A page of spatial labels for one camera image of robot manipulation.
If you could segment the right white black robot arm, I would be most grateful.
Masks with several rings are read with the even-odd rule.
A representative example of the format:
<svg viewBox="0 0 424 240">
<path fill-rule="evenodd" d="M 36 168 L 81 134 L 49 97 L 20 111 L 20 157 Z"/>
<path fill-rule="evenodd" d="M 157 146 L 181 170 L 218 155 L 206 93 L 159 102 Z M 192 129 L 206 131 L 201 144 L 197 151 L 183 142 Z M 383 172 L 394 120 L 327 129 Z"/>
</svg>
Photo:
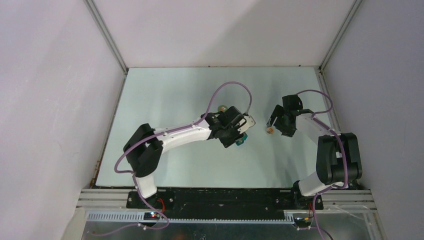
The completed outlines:
<svg viewBox="0 0 424 240">
<path fill-rule="evenodd" d="M 346 189 L 349 183 L 363 175 L 358 138 L 355 134 L 337 132 L 317 118 L 317 113 L 303 107 L 297 94 L 282 97 L 276 105 L 267 126 L 292 138 L 303 133 L 317 146 L 315 172 L 294 183 L 298 191 L 291 194 L 291 204 L 304 209 L 311 196 L 330 189 Z"/>
</svg>

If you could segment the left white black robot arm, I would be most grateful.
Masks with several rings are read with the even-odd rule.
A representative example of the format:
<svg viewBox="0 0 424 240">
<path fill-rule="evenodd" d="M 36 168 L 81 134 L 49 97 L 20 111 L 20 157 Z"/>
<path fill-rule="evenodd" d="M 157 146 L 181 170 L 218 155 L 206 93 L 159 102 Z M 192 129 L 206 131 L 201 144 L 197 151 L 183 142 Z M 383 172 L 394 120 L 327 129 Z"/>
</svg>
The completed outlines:
<svg viewBox="0 0 424 240">
<path fill-rule="evenodd" d="M 235 106 L 224 111 L 208 112 L 193 123 L 175 128 L 152 128 L 142 124 L 123 147 L 123 157 L 131 166 L 138 201 L 145 208 L 153 208 L 158 202 L 157 186 L 153 173 L 162 154 L 171 149 L 198 141 L 218 139 L 228 148 L 243 144 L 247 130 L 255 125 L 247 113 Z"/>
</svg>

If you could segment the green lidded black jar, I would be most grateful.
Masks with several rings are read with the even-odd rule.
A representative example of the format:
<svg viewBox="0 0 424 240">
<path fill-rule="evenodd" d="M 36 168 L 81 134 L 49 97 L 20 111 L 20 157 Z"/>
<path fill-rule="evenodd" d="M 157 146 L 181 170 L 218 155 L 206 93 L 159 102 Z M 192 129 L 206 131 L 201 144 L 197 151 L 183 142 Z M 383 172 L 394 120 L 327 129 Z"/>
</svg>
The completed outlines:
<svg viewBox="0 0 424 240">
<path fill-rule="evenodd" d="M 228 110 L 228 107 L 226 105 L 220 105 L 218 108 L 218 113 L 224 113 Z"/>
</svg>

